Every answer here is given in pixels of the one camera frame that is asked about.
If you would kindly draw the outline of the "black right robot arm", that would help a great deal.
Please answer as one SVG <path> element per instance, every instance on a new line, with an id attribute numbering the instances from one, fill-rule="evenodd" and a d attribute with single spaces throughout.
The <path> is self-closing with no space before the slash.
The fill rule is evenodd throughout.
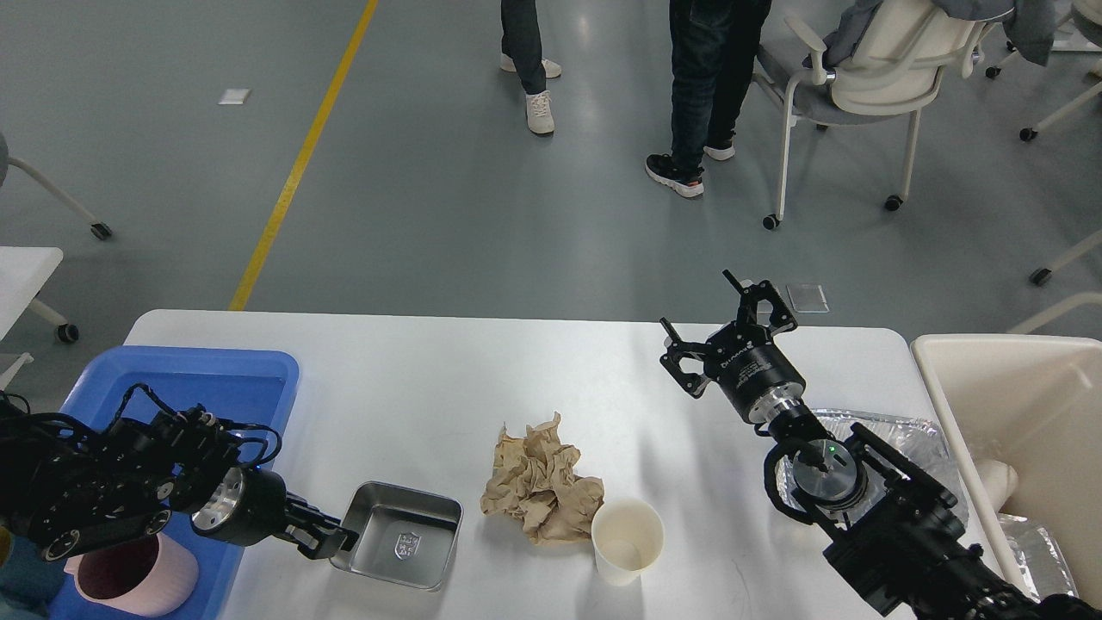
<path id="1" fill-rule="evenodd" d="M 764 461 L 766 494 L 777 511 L 824 530 L 827 562 L 880 614 L 907 603 L 919 619 L 1098 619 L 1066 592 L 1040 601 L 1003 580 L 964 547 L 959 499 L 862 424 L 839 439 L 804 404 L 804 378 L 777 348 L 795 314 L 771 282 L 739 291 L 736 318 L 704 342 L 665 326 L 661 365 L 692 398 L 720 385 L 741 418 L 775 447 Z"/>

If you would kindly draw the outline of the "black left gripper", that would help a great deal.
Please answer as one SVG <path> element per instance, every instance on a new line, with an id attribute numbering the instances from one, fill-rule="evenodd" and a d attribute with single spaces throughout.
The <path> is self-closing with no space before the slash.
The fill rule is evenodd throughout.
<path id="1" fill-rule="evenodd" d="M 190 516 L 195 534 L 237 546 L 274 536 L 294 544 L 307 561 L 350 552 L 359 539 L 337 518 L 287 494 L 280 475 L 262 468 L 231 468 L 208 502 Z"/>

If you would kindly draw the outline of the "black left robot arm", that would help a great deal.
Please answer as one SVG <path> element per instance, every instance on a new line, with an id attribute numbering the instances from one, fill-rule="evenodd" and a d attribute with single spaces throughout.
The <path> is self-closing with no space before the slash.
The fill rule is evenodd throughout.
<path id="1" fill-rule="evenodd" d="M 278 431 L 220 418 L 202 405 L 170 407 L 149 385 L 153 420 L 114 413 L 95 431 L 67 413 L 30 411 L 3 393 L 3 527 L 28 539 L 42 561 L 109 550 L 162 532 L 176 513 L 193 532 L 247 547 L 283 539 L 310 561 L 350 552 L 358 541 L 337 518 L 287 490 L 267 469 Z"/>

